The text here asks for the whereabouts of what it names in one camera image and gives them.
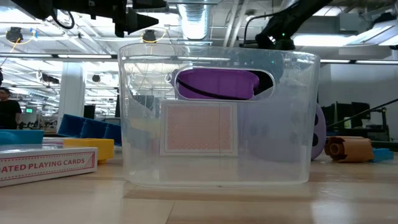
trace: ceiling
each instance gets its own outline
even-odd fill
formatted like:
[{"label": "ceiling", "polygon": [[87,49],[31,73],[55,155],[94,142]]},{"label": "ceiling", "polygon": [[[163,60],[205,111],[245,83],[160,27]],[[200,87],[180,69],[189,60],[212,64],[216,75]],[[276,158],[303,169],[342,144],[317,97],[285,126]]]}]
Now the ceiling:
[{"label": "ceiling", "polygon": [[[209,34],[205,42],[215,46],[222,46],[227,31],[227,24],[231,15],[233,0],[216,1],[218,4],[209,5],[211,16],[209,19]],[[366,22],[358,16],[358,12],[372,11],[394,4],[395,1],[333,1],[329,6],[318,11],[314,18],[337,17],[342,11],[349,12],[356,16],[357,20],[363,24]],[[281,0],[273,1],[249,1],[246,12],[251,10],[255,16],[264,13],[269,14],[279,10]],[[10,0],[0,0],[0,52],[14,53],[42,53],[42,54],[116,54],[118,50],[128,44],[142,42],[143,31],[137,31],[124,39],[115,37],[114,24],[111,19],[97,17],[91,20],[89,15],[73,13],[76,26],[73,29],[65,30],[60,28],[54,21],[40,21],[21,8],[13,4]],[[171,12],[175,12],[177,6],[170,4]],[[176,13],[153,13],[140,12],[159,19],[159,24],[150,29],[155,30],[158,43],[182,44],[184,34],[181,27],[181,18]],[[238,39],[235,46],[241,42],[244,35],[246,18],[239,28]],[[62,14],[58,17],[60,21],[68,20]],[[254,20],[249,25],[248,39],[264,28],[264,19]],[[19,45],[14,45],[6,38],[6,32],[10,27],[21,27],[24,40]],[[317,29],[311,30],[311,35],[317,35]],[[322,58],[332,59],[383,59],[391,55],[391,50],[387,46],[361,46],[361,47],[316,47],[316,46],[297,46],[297,50],[318,54]],[[14,98],[21,97],[25,103],[32,101],[33,105],[52,106],[48,112],[53,113],[57,109],[60,85],[44,83],[37,78],[37,72],[41,71],[62,81],[62,61],[41,61],[25,60],[23,58],[0,58],[2,71],[4,74],[4,85],[25,86],[25,88],[12,88]],[[97,112],[104,114],[114,114],[116,107],[116,89],[118,86],[118,64],[117,62],[90,61],[83,62],[87,72],[86,104],[97,104]],[[100,75],[101,81],[92,81],[93,75]]]}]

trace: yellow block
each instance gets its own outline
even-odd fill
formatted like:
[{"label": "yellow block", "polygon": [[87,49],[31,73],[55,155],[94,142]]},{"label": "yellow block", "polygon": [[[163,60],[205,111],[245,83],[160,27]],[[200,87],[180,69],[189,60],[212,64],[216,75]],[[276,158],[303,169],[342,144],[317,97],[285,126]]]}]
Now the yellow block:
[{"label": "yellow block", "polygon": [[63,146],[97,147],[98,163],[105,164],[107,159],[113,158],[113,139],[65,139]]}]

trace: ceiling light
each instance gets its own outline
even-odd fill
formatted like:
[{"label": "ceiling light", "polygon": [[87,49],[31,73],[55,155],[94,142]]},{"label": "ceiling light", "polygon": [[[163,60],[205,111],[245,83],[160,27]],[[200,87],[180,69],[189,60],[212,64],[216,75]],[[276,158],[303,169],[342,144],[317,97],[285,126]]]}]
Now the ceiling light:
[{"label": "ceiling light", "polygon": [[11,92],[17,93],[17,94],[23,94],[23,95],[28,95],[29,92],[20,88],[10,88]]},{"label": "ceiling light", "polygon": [[167,56],[156,56],[156,55],[148,55],[148,56],[131,56],[129,57],[130,60],[169,60],[171,57]]},{"label": "ceiling light", "polygon": [[229,61],[230,58],[212,58],[212,57],[177,57],[179,60],[209,60],[209,61]]},{"label": "ceiling light", "polygon": [[46,104],[46,105],[50,105],[50,106],[58,106],[57,103],[49,103],[49,102],[47,102],[47,101],[45,102],[45,104]]},{"label": "ceiling light", "polygon": [[117,86],[86,86],[86,89],[93,89],[93,90],[116,90],[119,87]]},{"label": "ceiling light", "polygon": [[309,65],[313,64],[313,61],[311,61],[311,60],[300,59],[300,58],[297,58],[296,62],[298,62],[298,63],[306,63],[306,64],[309,64]]},{"label": "ceiling light", "polygon": [[12,53],[1,53],[1,57],[15,57],[15,58],[23,58],[23,57],[29,57],[29,58],[50,58],[52,55],[50,54],[12,54]]},{"label": "ceiling light", "polygon": [[184,40],[184,39],[178,39],[177,43],[179,43],[179,44],[212,44],[213,41],[210,41],[210,40]]},{"label": "ceiling light", "polygon": [[11,80],[3,80],[2,82],[3,83],[8,83],[8,84],[11,84],[11,85],[16,85],[17,84],[16,82],[11,81]]},{"label": "ceiling light", "polygon": [[344,6],[325,6],[314,13],[313,16],[338,16],[344,9],[346,9]]},{"label": "ceiling light", "polygon": [[88,96],[88,95],[86,95],[85,96],[85,99],[87,100],[87,99],[116,99],[117,97],[116,96]]},{"label": "ceiling light", "polygon": [[60,58],[112,58],[112,55],[58,55]]},{"label": "ceiling light", "polygon": [[116,105],[96,105],[99,108],[114,108]]},{"label": "ceiling light", "polygon": [[371,65],[398,65],[398,61],[388,60],[357,60],[357,64],[371,64]]},{"label": "ceiling light", "polygon": [[254,18],[254,15],[247,16],[247,17],[246,17],[246,22],[249,22],[249,20],[251,20],[252,18]]},{"label": "ceiling light", "polygon": [[321,59],[321,63],[349,63],[349,60]]},{"label": "ceiling light", "polygon": [[105,104],[110,104],[107,101],[90,101],[90,100],[86,100],[85,102],[86,105],[105,105]]},{"label": "ceiling light", "polygon": [[296,46],[342,47],[351,40],[350,38],[342,35],[299,34],[293,38],[293,41]]},{"label": "ceiling light", "polygon": [[359,34],[357,36],[354,36],[350,39],[350,41],[347,43],[348,45],[351,44],[364,44],[366,41],[372,39],[373,37],[383,33],[384,31],[390,29],[393,26],[385,26],[385,27],[378,27],[378,28],[373,28],[370,29],[366,32],[363,32],[362,34]]}]

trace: purple object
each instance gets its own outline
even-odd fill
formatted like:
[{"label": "purple object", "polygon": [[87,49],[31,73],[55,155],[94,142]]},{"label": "purple object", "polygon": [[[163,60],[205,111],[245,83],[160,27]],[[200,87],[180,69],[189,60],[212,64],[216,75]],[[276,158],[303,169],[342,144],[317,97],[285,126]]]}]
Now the purple object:
[{"label": "purple object", "polygon": [[323,151],[326,143],[326,121],[321,106],[317,104],[315,127],[313,129],[311,160],[317,158]]},{"label": "purple object", "polygon": [[[181,81],[197,90],[211,94],[251,99],[259,84],[257,75],[245,70],[194,68],[178,74]],[[214,99],[177,85],[180,96],[188,99]]]}]

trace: blue tray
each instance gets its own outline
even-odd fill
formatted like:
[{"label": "blue tray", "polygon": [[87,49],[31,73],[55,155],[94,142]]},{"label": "blue tray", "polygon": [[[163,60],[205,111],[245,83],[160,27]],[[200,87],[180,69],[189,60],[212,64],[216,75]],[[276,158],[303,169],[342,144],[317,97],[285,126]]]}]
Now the blue tray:
[{"label": "blue tray", "polygon": [[122,145],[122,131],[120,125],[81,118],[69,114],[63,115],[58,134],[73,138],[113,139],[115,145]]},{"label": "blue tray", "polygon": [[42,144],[43,130],[0,130],[0,145]]}]

